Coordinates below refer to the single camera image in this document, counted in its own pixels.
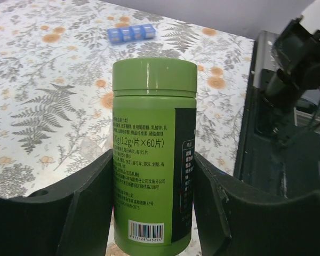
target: table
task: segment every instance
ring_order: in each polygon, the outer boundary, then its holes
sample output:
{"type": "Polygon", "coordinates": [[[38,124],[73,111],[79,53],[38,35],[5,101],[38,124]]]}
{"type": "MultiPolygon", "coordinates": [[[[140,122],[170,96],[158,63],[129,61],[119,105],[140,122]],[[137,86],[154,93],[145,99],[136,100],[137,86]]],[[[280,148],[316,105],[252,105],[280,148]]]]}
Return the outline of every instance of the table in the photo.
{"type": "MultiPolygon", "coordinates": [[[[0,4],[0,197],[49,186],[111,147],[112,65],[134,57],[198,65],[196,150],[232,175],[252,48],[244,37],[96,0],[0,4]],[[154,40],[107,40],[108,28],[147,23],[154,40]]],[[[181,255],[199,250],[194,220],[181,255]]],[[[112,235],[107,255],[125,255],[112,235]]]]}

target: bottle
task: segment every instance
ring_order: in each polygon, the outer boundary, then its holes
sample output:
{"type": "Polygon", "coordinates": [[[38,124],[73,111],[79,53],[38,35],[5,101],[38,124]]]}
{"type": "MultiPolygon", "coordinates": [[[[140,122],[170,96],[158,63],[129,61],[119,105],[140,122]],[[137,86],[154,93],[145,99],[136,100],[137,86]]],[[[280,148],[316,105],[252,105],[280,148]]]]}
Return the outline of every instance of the bottle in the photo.
{"type": "Polygon", "coordinates": [[[197,66],[113,65],[114,238],[130,256],[172,256],[191,239],[197,66]]]}

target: bottle lid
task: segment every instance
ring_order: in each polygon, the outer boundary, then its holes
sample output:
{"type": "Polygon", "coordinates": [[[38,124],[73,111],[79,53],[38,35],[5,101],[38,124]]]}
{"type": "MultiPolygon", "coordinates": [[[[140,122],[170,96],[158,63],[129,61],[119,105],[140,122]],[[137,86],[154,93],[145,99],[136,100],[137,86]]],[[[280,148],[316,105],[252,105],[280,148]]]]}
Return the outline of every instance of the bottle lid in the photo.
{"type": "Polygon", "coordinates": [[[142,94],[180,91],[197,92],[197,65],[170,58],[135,58],[113,65],[113,91],[141,90],[142,94]]]}

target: barcode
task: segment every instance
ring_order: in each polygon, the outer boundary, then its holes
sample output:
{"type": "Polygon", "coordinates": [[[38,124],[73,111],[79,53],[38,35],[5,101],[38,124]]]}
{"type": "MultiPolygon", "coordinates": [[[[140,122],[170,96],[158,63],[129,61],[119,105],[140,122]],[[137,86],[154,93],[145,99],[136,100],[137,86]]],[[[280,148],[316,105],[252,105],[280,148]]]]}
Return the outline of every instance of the barcode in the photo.
{"type": "Polygon", "coordinates": [[[164,242],[163,223],[142,223],[129,220],[129,239],[149,244],[164,242]]]}

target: blue plastic object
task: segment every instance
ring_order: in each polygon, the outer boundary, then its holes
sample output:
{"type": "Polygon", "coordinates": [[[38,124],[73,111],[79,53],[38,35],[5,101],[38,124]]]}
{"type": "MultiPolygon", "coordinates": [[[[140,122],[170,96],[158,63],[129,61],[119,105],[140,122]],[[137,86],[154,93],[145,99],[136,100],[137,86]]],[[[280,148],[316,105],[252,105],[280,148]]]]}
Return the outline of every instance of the blue plastic object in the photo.
{"type": "Polygon", "coordinates": [[[108,29],[109,41],[112,44],[152,39],[155,33],[156,30],[151,24],[108,29]]]}

